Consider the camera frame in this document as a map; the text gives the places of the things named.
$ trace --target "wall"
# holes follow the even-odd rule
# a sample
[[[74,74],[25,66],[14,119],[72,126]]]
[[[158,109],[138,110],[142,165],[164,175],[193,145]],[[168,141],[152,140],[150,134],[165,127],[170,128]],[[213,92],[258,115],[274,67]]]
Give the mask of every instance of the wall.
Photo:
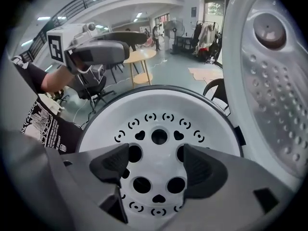
[[[174,5],[169,5],[169,6],[166,6],[162,9],[160,9],[159,11],[153,13],[150,18],[149,18],[149,21],[150,21],[150,28],[153,28],[155,26],[155,18],[158,18],[164,14],[167,14],[167,13],[170,13],[170,11],[174,8]]]
[[[128,24],[128,25],[121,26],[121,27],[112,28],[112,30],[114,32],[116,32],[116,31],[125,31],[126,28],[129,28],[131,31],[140,32],[140,27],[141,26],[150,26],[150,22],[149,21],[135,22],[135,23],[131,23],[131,24]]]
[[[185,27],[185,36],[191,37],[194,33],[196,22],[200,19],[200,14],[203,14],[203,0],[184,0],[182,11],[178,14],[178,18],[183,20]],[[192,18],[192,7],[197,7],[197,17]]]

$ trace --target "floor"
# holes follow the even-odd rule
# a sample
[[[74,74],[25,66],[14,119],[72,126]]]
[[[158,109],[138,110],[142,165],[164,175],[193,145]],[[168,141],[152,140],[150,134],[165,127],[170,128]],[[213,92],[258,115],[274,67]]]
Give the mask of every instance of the floor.
[[[114,90],[116,92],[116,95],[109,94],[104,98],[107,102],[111,101],[117,95],[132,89],[129,66],[127,64],[124,66],[125,67],[122,69],[123,73],[121,73],[119,69],[114,70],[115,78],[118,82],[117,84],[115,84],[111,71],[107,70],[105,72],[105,76],[107,77],[105,90]],[[167,51],[159,51],[154,58],[147,61],[147,66],[149,71],[153,74],[152,85],[179,86],[193,90],[199,94],[203,93],[206,82],[195,80],[188,68],[220,69],[213,64],[198,62],[189,55],[173,55]],[[141,73],[141,64],[137,63],[136,67],[139,73]],[[147,84],[137,85],[136,88],[146,85]],[[80,126],[83,125],[88,120],[88,115],[92,111],[90,102],[80,99],[75,90],[71,88],[67,88],[66,94],[69,95],[69,99],[66,103],[63,103],[65,110],[61,112],[61,117]],[[103,106],[104,102],[100,101],[95,110],[98,111]]]

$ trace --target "black office chair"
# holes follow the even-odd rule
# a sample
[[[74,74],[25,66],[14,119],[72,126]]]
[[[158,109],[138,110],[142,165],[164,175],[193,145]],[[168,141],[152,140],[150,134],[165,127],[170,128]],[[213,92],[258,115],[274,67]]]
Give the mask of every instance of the black office chair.
[[[203,91],[203,96],[205,96],[209,90],[211,90],[213,87],[216,87],[216,86],[217,86],[217,89],[211,101],[213,101],[214,98],[222,100],[227,105],[223,109],[223,111],[226,111],[226,109],[229,107],[229,103],[228,103],[227,94],[226,94],[225,82],[222,78],[214,79],[210,83],[208,83]]]
[[[78,97],[81,99],[88,99],[93,100],[93,102],[90,102],[92,109],[94,110],[97,103],[102,100],[105,103],[107,103],[104,100],[104,96],[113,93],[116,95],[116,92],[113,91],[105,91],[104,87],[106,85],[106,76],[103,76],[102,79],[97,83],[97,85],[88,85],[87,80],[83,77],[83,75],[75,76],[75,79],[68,85],[72,89],[74,89]]]
[[[115,77],[115,74],[114,74],[114,72],[113,72],[113,68],[116,69],[117,67],[118,67],[118,68],[120,69],[120,71],[123,73],[122,69],[119,67],[118,64],[108,64],[108,65],[105,66],[105,70],[110,70],[110,71],[111,71],[111,74],[112,74],[112,77],[113,77],[114,80],[115,80],[115,83],[117,83],[117,81],[116,81],[116,79],[115,79],[116,77]]]

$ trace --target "hanging clothes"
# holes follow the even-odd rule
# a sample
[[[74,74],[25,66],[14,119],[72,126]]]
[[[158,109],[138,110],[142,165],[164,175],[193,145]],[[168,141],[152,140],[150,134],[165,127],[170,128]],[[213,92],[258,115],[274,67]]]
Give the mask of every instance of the hanging clothes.
[[[208,26],[208,24],[206,24],[206,23],[204,23],[202,25],[201,33],[199,35],[199,42],[200,42],[201,39],[203,39],[205,37],[207,26]]]
[[[206,26],[199,41],[201,48],[209,47],[214,42],[216,33],[217,29],[213,25]]]

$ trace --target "window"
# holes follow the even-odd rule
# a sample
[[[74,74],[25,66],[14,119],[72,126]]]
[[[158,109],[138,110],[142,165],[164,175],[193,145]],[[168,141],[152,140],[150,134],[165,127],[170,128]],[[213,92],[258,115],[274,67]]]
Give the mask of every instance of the window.
[[[192,18],[197,17],[197,7],[192,7]]]
[[[207,14],[223,16],[224,2],[209,2],[207,4]]]
[[[163,24],[166,21],[170,21],[170,14],[168,13],[155,18],[155,25],[159,26],[160,24]]]

